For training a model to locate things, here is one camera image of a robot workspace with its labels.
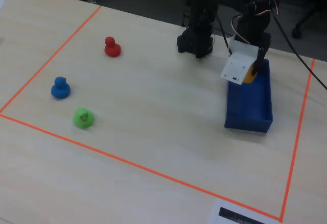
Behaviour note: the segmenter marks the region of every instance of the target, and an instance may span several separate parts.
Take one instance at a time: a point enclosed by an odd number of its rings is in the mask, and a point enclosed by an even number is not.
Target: red rubber duck
[[[104,41],[106,43],[106,47],[104,47],[104,52],[110,57],[117,57],[121,53],[121,46],[116,44],[114,38],[107,37]]]

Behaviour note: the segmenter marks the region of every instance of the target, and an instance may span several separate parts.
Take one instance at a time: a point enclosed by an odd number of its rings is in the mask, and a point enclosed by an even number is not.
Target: orange tape line
[[[203,189],[203,188],[200,188],[200,187],[197,187],[197,186],[191,185],[191,184],[189,184],[189,183],[187,183],[187,182],[183,182],[183,181],[181,181],[181,180],[178,180],[178,179],[176,179],[176,178],[173,178],[173,177],[170,177],[170,176],[168,176],[168,175],[162,174],[162,173],[160,173],[160,172],[157,172],[157,171],[155,171],[155,170],[153,170],[153,169],[147,168],[147,167],[142,166],[142,165],[140,165],[140,164],[134,163],[134,162],[129,161],[129,160],[127,160],[127,159],[123,159],[123,158],[121,158],[121,157],[118,157],[118,156],[116,156],[116,155],[113,155],[113,154],[107,153],[107,152],[102,151],[102,150],[99,150],[99,149],[97,149],[97,148],[94,148],[94,147],[91,147],[91,146],[85,145],[85,144],[83,144],[83,143],[80,143],[80,142],[77,142],[77,141],[74,141],[74,140],[71,140],[71,139],[68,139],[68,138],[65,138],[65,137],[63,137],[63,136],[59,136],[59,135],[54,134],[54,133],[52,133],[52,132],[46,131],[46,130],[41,129],[41,128],[39,128],[39,127],[36,127],[36,126],[30,125],[30,124],[28,124],[28,123],[25,123],[25,122],[23,122],[23,121],[20,121],[20,120],[18,120],[18,119],[15,119],[15,118],[11,118],[11,117],[6,116],[6,115],[3,115],[3,114],[0,114],[0,117],[6,118],[6,119],[8,119],[8,120],[14,121],[14,122],[19,123],[19,124],[24,125],[24,126],[30,127],[30,128],[32,128],[32,129],[38,130],[38,131],[40,131],[40,132],[43,132],[43,133],[45,133],[45,134],[51,135],[51,136],[53,136],[53,137],[59,138],[59,139],[61,139],[61,140],[67,141],[67,142],[70,142],[70,143],[72,143],[72,144],[75,144],[75,145],[78,145],[78,146],[84,147],[84,148],[86,148],[86,149],[89,149],[89,150],[91,150],[91,151],[97,152],[97,153],[99,153],[99,154],[102,154],[102,155],[105,155],[105,156],[111,157],[111,158],[113,158],[113,159],[117,159],[117,160],[119,160],[119,161],[121,161],[121,162],[124,162],[124,163],[130,164],[130,165],[135,166],[135,167],[140,168],[140,169],[143,169],[143,170],[148,171],[148,172],[150,172],[150,173],[153,173],[153,174],[155,174],[155,175],[157,175],[157,176],[160,176],[160,177],[166,178],[166,179],[168,179],[168,180],[171,180],[171,181],[173,181],[173,182],[179,183],[179,184],[184,185],[184,186],[186,186],[186,187],[190,187],[190,188],[193,188],[193,189],[198,190],[198,191],[200,191],[200,192],[204,192],[204,193],[209,194],[209,195],[211,195],[211,196],[214,196],[214,197],[220,198],[220,199],[222,199],[222,200],[225,200],[225,201],[231,202],[231,203],[233,203],[233,204],[235,204],[235,205],[239,205],[239,206],[244,207],[244,208],[246,208],[246,209],[249,209],[249,210],[255,211],[255,212],[259,213],[259,214],[262,214],[262,215],[268,216],[268,217],[270,217],[270,218],[272,218],[272,219],[279,220],[279,217],[277,217],[277,216],[271,215],[271,214],[266,213],[266,212],[264,212],[264,211],[262,211],[262,210],[258,210],[258,209],[254,208],[254,207],[251,207],[251,206],[245,205],[245,204],[240,203],[240,202],[237,202],[237,201],[235,201],[235,200],[231,200],[230,198],[227,198],[227,197],[224,197],[224,196],[218,195],[218,194],[216,194],[216,193],[213,193],[213,192],[207,191],[207,190],[205,190],[205,189]]]
[[[96,14],[97,12],[101,9],[101,6],[99,6],[93,13],[92,15],[82,24],[80,27],[66,40],[66,42],[40,67],[40,69],[17,91],[17,93],[4,105],[3,108],[0,110],[0,114],[9,106],[9,104],[12,103],[13,100],[28,86],[28,84],[42,71],[42,69],[45,68],[45,66],[48,65],[49,62],[65,47],[65,45],[70,42],[70,40],[87,24]]]
[[[313,70],[314,65],[315,65],[315,59],[313,59],[312,62],[311,62],[311,67],[310,67],[311,70]],[[294,169],[294,163],[295,163],[295,158],[296,158],[296,153],[297,153],[298,141],[300,139],[300,134],[301,134],[302,121],[303,121],[303,116],[304,116],[304,113],[305,113],[305,108],[306,108],[306,103],[307,103],[307,97],[308,97],[308,92],[309,92],[309,87],[310,87],[311,76],[312,76],[312,74],[309,73],[307,86],[306,86],[306,91],[305,91],[305,95],[303,97],[303,102],[302,102],[300,119],[298,121],[298,126],[297,126],[297,132],[296,132],[295,144],[294,144],[294,149],[293,149],[293,156],[292,156],[292,161],[291,161],[291,166],[290,166],[290,172],[288,174],[287,185],[286,185],[286,190],[285,190],[285,195],[284,195],[284,200],[283,200],[283,205],[282,205],[282,210],[281,210],[281,217],[279,219],[280,222],[283,222],[283,220],[284,220],[284,214],[285,214],[287,198],[288,198],[288,194],[290,192],[293,169]]]

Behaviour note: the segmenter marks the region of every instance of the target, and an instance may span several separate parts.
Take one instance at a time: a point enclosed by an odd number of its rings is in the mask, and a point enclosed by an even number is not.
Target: black cable
[[[304,60],[300,57],[300,55],[297,53],[297,51],[294,49],[293,45],[291,44],[290,40],[288,39],[285,31],[283,30],[281,24],[279,23],[278,19],[276,16],[273,16],[277,26],[279,27],[281,33],[283,34],[284,38],[286,39],[289,47],[292,49],[292,51],[294,52],[294,54],[296,54],[296,56],[298,57],[298,59],[303,63],[303,65],[309,70],[309,72],[312,74],[313,77],[316,78],[316,80],[327,90],[327,86],[317,77],[317,75],[315,75],[315,73],[307,66],[307,64],[304,62]]]
[[[226,39],[226,35],[225,35],[224,28],[223,28],[223,24],[221,23],[221,20],[220,20],[218,14],[216,14],[216,19],[217,19],[217,21],[218,21],[218,23],[219,23],[219,26],[220,26],[220,28],[221,28],[221,33],[223,34],[223,37],[224,37],[224,40],[225,40],[225,44],[226,44],[226,46],[227,46],[227,49],[228,49],[229,53],[232,54],[232,52],[231,52],[231,50],[230,50],[230,48],[229,48],[229,46],[228,46],[228,42],[227,42],[227,39]]]
[[[218,27],[215,27],[215,30],[217,30],[217,31],[219,31],[219,32],[223,32],[223,31],[222,31],[220,28],[218,28]],[[230,36],[230,37],[233,36],[233,34],[230,34],[230,33],[228,33],[228,32],[225,32],[225,34],[228,35],[228,36]]]

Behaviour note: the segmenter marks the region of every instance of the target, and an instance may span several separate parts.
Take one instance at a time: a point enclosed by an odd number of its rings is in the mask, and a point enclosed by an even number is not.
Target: blue tray
[[[227,84],[225,127],[266,133],[272,123],[269,61],[251,84]]]

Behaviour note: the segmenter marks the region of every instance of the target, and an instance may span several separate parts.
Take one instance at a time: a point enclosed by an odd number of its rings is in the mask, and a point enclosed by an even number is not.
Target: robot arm
[[[247,83],[261,69],[264,56],[270,46],[270,34],[265,33],[275,0],[192,0],[190,24],[177,38],[179,52],[189,52],[201,58],[213,50],[212,22],[217,14],[217,5],[225,5],[240,12],[235,40],[259,47],[258,57],[247,75]]]

